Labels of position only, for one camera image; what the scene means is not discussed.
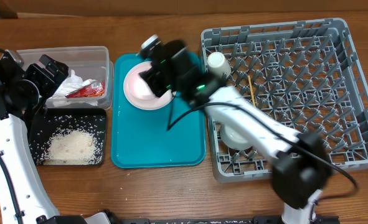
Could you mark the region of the red snack wrapper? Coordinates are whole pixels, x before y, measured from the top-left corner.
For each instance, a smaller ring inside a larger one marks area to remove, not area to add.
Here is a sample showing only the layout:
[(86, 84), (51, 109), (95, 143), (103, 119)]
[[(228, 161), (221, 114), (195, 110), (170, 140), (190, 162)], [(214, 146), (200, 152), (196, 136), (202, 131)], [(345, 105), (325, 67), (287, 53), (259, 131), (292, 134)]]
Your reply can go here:
[(79, 88), (71, 93), (66, 94), (66, 98), (87, 98), (102, 96), (105, 93), (105, 82), (94, 81), (90, 84)]

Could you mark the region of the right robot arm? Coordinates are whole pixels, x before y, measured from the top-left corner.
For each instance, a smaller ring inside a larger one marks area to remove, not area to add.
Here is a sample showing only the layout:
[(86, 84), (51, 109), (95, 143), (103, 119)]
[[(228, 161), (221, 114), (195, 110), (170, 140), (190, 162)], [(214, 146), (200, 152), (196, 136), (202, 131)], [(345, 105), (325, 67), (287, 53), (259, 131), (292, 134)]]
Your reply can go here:
[(151, 68), (140, 74), (160, 97), (176, 91), (192, 111), (232, 128), (272, 165), (273, 190), (284, 203), (281, 223), (312, 223), (314, 207), (332, 169), (316, 133), (289, 128), (246, 101), (225, 78), (193, 63), (182, 40), (143, 43), (139, 55)]

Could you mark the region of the small pink bowl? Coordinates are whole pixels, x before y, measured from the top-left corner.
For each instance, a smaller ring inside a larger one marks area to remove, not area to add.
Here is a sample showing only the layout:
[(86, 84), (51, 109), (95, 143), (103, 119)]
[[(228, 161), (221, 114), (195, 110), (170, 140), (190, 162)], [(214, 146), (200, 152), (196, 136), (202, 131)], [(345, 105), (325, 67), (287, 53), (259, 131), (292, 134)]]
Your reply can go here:
[(149, 101), (156, 98), (147, 83), (140, 77), (139, 72), (133, 72), (128, 82), (130, 93), (139, 100)]

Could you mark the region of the pink plate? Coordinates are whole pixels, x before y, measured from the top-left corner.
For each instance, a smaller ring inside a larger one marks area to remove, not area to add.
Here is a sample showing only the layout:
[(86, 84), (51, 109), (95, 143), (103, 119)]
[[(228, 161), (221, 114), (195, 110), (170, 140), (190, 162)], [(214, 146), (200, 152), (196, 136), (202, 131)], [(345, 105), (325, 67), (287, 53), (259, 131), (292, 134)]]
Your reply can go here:
[(126, 99), (141, 110), (158, 110), (172, 101), (172, 92), (168, 90), (161, 97), (157, 97), (139, 76), (151, 68), (151, 62), (141, 62), (135, 65), (126, 75), (123, 92)]

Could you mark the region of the white napkin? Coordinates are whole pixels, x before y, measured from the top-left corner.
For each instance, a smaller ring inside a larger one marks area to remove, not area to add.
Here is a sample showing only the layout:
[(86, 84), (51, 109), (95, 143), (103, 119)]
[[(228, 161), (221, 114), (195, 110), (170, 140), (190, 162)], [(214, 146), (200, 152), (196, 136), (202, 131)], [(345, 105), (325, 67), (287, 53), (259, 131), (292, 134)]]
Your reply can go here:
[(58, 87), (57, 91), (53, 94), (52, 97), (50, 97), (50, 99), (65, 98), (65, 96), (70, 94), (71, 92), (85, 87), (93, 82), (95, 82), (94, 79), (83, 80), (82, 77), (75, 74), (75, 70), (71, 70), (70, 76), (62, 82), (62, 84)]

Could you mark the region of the wooden chopstick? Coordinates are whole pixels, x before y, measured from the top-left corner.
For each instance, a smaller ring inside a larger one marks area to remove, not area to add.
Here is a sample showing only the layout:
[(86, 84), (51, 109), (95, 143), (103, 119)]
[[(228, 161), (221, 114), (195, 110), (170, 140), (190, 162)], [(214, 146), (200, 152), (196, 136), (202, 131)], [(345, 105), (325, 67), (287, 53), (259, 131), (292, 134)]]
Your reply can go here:
[(256, 104), (256, 99), (255, 99), (255, 95), (253, 91), (252, 79), (249, 74), (247, 75), (247, 78), (248, 78), (248, 83), (249, 83), (250, 95), (252, 97), (252, 104), (254, 107), (256, 107), (257, 104)]

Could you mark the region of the small white cup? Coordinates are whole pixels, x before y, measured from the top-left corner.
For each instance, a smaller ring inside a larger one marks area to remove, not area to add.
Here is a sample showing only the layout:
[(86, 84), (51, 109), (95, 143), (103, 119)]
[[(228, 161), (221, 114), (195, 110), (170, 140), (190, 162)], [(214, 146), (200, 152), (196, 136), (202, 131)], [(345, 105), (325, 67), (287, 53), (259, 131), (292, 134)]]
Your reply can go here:
[(213, 52), (207, 58), (208, 71), (219, 78), (228, 78), (231, 73), (230, 65), (221, 52)]

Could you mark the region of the grey bowl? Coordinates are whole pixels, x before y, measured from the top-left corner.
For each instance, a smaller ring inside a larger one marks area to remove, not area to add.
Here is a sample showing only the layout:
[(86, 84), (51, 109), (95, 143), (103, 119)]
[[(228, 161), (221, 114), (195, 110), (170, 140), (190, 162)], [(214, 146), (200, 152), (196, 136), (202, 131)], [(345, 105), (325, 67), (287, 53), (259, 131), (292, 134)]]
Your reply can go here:
[(238, 132), (234, 131), (226, 124), (221, 124), (219, 131), (221, 140), (231, 149), (240, 151), (253, 147), (253, 144), (248, 142), (243, 136), (239, 135)]

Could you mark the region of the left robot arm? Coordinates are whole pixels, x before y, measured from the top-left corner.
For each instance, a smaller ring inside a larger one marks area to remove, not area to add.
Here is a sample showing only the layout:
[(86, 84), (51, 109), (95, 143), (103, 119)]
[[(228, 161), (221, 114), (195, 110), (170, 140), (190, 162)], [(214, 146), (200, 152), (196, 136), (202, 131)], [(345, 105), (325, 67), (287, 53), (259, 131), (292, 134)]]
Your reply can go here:
[(0, 49), (0, 209), (3, 223), (113, 223), (108, 210), (88, 218), (63, 216), (42, 185), (27, 129), (68, 77), (68, 66), (48, 55), (23, 69), (19, 54)]

